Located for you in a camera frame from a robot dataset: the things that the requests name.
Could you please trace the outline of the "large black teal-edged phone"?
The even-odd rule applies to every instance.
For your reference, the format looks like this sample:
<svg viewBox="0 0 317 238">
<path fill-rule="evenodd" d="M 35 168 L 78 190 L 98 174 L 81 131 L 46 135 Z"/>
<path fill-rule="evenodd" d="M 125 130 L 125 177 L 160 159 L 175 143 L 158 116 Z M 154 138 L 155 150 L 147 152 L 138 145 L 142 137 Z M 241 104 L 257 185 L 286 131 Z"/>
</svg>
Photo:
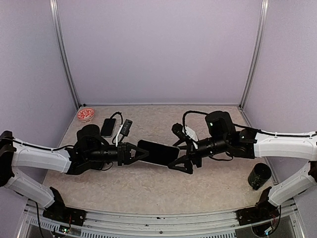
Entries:
<svg viewBox="0 0 317 238">
<path fill-rule="evenodd" d="M 103 126 L 101 128 L 101 136 L 102 137 L 112 137 L 114 128 L 116 125 L 115 118 L 107 118 L 104 120 Z"/>
</svg>

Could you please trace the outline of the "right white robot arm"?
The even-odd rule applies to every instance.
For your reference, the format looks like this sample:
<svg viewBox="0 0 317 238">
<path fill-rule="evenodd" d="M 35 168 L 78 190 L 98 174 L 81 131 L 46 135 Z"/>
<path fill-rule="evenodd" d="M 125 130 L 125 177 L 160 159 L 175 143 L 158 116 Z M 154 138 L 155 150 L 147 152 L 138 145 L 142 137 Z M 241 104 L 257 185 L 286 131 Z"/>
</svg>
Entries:
<svg viewBox="0 0 317 238">
<path fill-rule="evenodd" d="M 247 126 L 237 131 L 230 114 L 223 111 L 204 113 L 210 137 L 194 140 L 187 133 L 185 123 L 176 123 L 172 132 L 179 138 L 177 144 L 185 142 L 186 154 L 168 164 L 173 170 L 192 174 L 193 166 L 201 167 L 202 158 L 225 153 L 231 158 L 287 157 L 306 159 L 308 162 L 296 173 L 278 185 L 265 189 L 253 215 L 264 220 L 273 207 L 300 194 L 317 184 L 317 133 L 267 132 Z"/>
</svg>

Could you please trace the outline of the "red patterned bowl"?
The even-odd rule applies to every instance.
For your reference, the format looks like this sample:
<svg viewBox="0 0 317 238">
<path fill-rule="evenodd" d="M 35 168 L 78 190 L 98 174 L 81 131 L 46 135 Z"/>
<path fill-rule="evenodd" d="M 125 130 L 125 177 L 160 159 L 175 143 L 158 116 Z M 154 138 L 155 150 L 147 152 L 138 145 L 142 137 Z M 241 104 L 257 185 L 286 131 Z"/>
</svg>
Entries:
<svg viewBox="0 0 317 238">
<path fill-rule="evenodd" d="M 77 119 L 80 122 L 89 122 L 95 116 L 95 110 L 92 108 L 82 108 L 77 113 Z"/>
</svg>

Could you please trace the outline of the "dark green cup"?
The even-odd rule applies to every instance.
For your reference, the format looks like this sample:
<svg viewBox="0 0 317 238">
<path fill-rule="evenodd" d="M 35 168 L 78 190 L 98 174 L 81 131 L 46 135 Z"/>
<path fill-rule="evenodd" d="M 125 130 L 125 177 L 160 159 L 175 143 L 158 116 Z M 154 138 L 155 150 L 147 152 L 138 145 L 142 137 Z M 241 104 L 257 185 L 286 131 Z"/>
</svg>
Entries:
<svg viewBox="0 0 317 238">
<path fill-rule="evenodd" d="M 248 183 L 253 190 L 258 190 L 271 178 L 271 175 L 271 169 L 267 164 L 257 163 L 248 176 Z"/>
</svg>

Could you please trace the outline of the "aluminium table edge rail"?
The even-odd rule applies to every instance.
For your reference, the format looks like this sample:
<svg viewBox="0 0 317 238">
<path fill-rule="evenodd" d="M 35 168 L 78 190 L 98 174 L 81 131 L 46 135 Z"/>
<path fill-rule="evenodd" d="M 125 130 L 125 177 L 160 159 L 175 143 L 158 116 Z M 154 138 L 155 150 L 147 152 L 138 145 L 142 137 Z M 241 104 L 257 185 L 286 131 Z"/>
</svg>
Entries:
<svg viewBox="0 0 317 238">
<path fill-rule="evenodd" d="M 248 237 L 253 230 L 269 222 L 254 224 L 240 222 L 237 209 L 192 214 L 132 214 L 87 210 L 81 226 L 72 225 L 70 232 L 61 229 L 67 224 L 42 217 L 29 201 L 22 214 L 16 237 L 39 237 L 47 232 L 70 238 L 235 238 L 238 230 L 245 230 Z"/>
</svg>

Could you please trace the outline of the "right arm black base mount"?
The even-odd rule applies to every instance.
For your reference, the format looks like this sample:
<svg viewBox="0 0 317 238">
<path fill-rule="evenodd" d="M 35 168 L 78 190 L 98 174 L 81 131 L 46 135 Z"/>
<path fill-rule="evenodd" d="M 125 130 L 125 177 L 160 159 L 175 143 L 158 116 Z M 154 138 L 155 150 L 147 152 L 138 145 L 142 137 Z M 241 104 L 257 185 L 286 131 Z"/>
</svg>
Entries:
<svg viewBox="0 0 317 238">
<path fill-rule="evenodd" d="M 239 209 L 235 212 L 240 226 L 269 220 L 280 215 L 278 206 L 268 202 L 268 194 L 271 189 L 271 186 L 266 188 L 254 206 Z"/>
</svg>

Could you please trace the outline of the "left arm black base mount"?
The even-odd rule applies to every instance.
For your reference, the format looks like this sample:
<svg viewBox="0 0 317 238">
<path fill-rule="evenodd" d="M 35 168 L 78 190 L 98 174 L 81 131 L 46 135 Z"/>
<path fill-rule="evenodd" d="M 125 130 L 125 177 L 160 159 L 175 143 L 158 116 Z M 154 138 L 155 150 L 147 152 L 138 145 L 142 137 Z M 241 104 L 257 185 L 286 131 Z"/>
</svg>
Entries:
<svg viewBox="0 0 317 238">
<path fill-rule="evenodd" d="M 43 216 L 55 221 L 71 225 L 83 226 L 87 212 L 82 209 L 67 207 L 57 189 L 50 187 L 53 192 L 53 204 L 43 211 Z"/>
</svg>

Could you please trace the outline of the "left aluminium frame post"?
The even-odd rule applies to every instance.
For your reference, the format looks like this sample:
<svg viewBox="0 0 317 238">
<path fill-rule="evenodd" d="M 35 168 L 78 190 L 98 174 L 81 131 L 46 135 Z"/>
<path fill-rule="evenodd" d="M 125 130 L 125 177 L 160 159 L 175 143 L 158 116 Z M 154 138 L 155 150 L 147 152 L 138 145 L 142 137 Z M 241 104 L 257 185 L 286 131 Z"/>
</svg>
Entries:
<svg viewBox="0 0 317 238">
<path fill-rule="evenodd" d="M 73 77 L 71 74 L 69 61 L 68 61 L 68 57 L 66 53 L 66 48 L 65 48 L 65 44 L 63 40 L 62 27 L 61 27 L 59 11 L 58 11 L 58 2 L 56 0 L 50 0 L 50 8 L 51 8 L 53 24 L 55 27 L 55 34 L 57 38 L 57 43 L 58 43 L 58 48 L 59 48 L 59 53 L 60 53 L 64 73 L 66 76 L 67 85 L 69 87 L 74 106 L 76 109 L 79 109 L 81 104 L 80 104 L 78 93 L 76 91 L 75 83 L 73 81 Z"/>
</svg>

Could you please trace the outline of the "aluminium frame post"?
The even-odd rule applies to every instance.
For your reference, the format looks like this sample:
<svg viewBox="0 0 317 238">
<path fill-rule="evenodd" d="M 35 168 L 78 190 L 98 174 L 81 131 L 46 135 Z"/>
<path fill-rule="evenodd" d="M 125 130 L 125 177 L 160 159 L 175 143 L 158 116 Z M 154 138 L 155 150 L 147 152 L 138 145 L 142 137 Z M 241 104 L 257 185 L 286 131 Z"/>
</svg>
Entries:
<svg viewBox="0 0 317 238">
<path fill-rule="evenodd" d="M 58 2 L 56 0 L 50 0 L 50 8 L 51 8 L 53 24 L 55 27 L 55 34 L 57 38 L 57 43 L 58 43 L 58 48 L 59 48 L 59 53 L 60 53 L 64 73 L 66 76 L 67 85 L 69 87 L 74 106 L 76 109 L 79 109 L 81 104 L 80 104 L 78 93 L 76 91 L 75 83 L 73 81 L 73 77 L 71 74 L 69 61 L 68 61 L 68 57 L 66 53 L 66 48 L 65 48 L 65 44 L 63 40 L 62 27 L 61 27 L 59 11 L 58 11 Z"/>
<path fill-rule="evenodd" d="M 259 22 L 258 22 L 258 28 L 257 28 L 257 34 L 256 34 L 256 39 L 255 39 L 255 46 L 251 58 L 251 64 L 250 68 L 248 71 L 247 75 L 247 81 L 244 87 L 244 91 L 242 94 L 242 98 L 239 104 L 239 108 L 243 111 L 248 100 L 248 96 L 251 91 L 252 83 L 254 80 L 254 75 L 256 72 L 257 64 L 258 64 L 258 59 L 260 56 L 260 51 L 261 51 L 261 45 L 263 41 L 263 36 L 264 36 L 264 28 L 266 24 L 266 18 L 267 18 L 267 12 L 268 12 L 268 6 L 269 6 L 269 1 L 268 0 L 262 0 L 261 1 L 261 10 L 260 10 L 260 17 L 259 17 Z"/>
</svg>

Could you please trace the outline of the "right aluminium frame post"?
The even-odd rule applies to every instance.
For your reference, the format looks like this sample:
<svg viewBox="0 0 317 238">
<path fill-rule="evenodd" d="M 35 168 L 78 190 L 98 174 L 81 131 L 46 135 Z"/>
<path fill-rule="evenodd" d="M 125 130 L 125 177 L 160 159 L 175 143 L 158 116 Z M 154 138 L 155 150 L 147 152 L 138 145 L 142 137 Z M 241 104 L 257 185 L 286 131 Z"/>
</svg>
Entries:
<svg viewBox="0 0 317 238">
<path fill-rule="evenodd" d="M 258 28 L 257 28 L 257 34 L 256 34 L 256 39 L 255 39 L 255 46 L 251 58 L 251 64 L 250 68 L 248 71 L 247 75 L 247 81 L 244 87 L 244 91 L 242 94 L 242 98 L 239 104 L 239 108 L 243 111 L 248 100 L 248 96 L 251 91 L 252 83 L 254 80 L 254 75 L 256 72 L 257 64 L 258 64 L 258 59 L 260 56 L 260 51 L 261 51 L 261 45 L 263 41 L 263 36 L 264 36 L 264 28 L 266 24 L 266 18 L 267 18 L 267 12 L 268 12 L 268 6 L 269 6 L 269 1 L 268 0 L 262 0 L 261 1 L 261 10 L 260 10 L 260 17 L 259 17 L 259 22 L 258 22 Z"/>
</svg>

